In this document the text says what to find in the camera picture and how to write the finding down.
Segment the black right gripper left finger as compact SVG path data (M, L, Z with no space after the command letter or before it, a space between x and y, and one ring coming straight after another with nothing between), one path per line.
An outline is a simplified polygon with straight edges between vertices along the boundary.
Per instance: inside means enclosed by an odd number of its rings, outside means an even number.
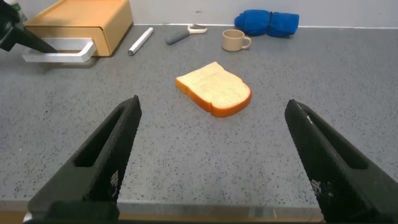
M141 120L138 96L123 101L28 203L33 216L54 202L116 202Z

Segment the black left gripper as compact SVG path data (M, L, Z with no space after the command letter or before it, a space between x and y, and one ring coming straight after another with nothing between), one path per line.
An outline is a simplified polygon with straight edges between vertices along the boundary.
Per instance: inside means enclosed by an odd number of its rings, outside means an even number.
M15 44L24 45L43 53L57 53L57 50L31 31L26 28L19 29L14 27L15 22L20 22L18 11L6 1L1 0L1 48L3 50L10 51L14 46L7 40L11 31L9 40Z

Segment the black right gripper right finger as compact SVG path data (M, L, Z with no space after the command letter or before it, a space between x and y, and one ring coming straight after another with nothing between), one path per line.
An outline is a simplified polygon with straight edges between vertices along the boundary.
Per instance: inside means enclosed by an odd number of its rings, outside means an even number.
M328 223L397 223L397 182L307 105L285 120Z

